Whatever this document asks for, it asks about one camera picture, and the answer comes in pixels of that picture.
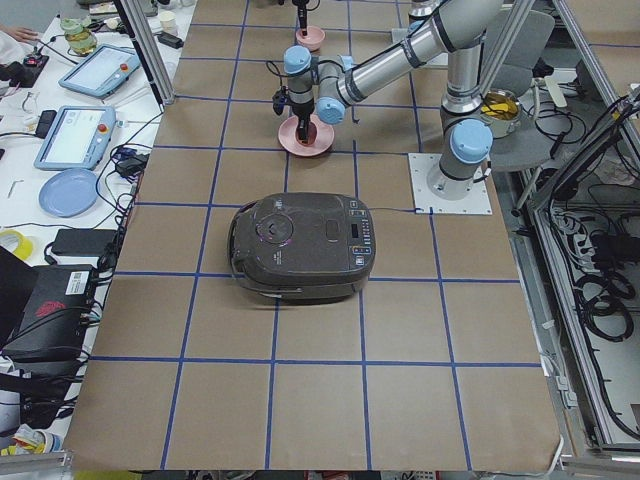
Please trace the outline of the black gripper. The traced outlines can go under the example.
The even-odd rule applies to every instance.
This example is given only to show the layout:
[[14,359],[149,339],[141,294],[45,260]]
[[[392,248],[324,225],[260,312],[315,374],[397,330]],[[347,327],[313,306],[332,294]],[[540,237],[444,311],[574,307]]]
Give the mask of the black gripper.
[[297,7],[297,16],[300,32],[302,35],[307,34],[308,20],[307,20],[307,4],[308,0],[293,0],[293,4]]
[[310,125],[310,116],[314,111],[314,95],[312,91],[292,92],[292,110],[298,117],[297,136],[304,137]]

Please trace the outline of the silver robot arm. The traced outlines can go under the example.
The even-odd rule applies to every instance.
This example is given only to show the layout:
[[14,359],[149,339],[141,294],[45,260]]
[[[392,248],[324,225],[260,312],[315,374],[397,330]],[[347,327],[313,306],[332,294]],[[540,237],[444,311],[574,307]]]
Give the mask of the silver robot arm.
[[314,55],[303,45],[283,55],[284,74],[272,97],[275,114],[290,107],[292,142],[309,147],[319,133],[317,122],[337,125],[346,109],[367,99],[440,54],[448,55],[448,80],[441,103],[442,126],[449,132],[475,118],[482,103],[480,87],[484,35],[498,16],[500,1],[443,1],[431,14],[415,16],[408,33],[376,55],[355,63],[346,55]]
[[[308,35],[308,12],[316,9],[320,2],[317,1],[317,5],[309,7],[309,0],[292,0],[291,3],[296,7],[296,16],[299,26],[299,31],[303,37]],[[442,4],[442,1],[412,1],[409,11],[410,20],[422,21],[434,14],[434,12]]]

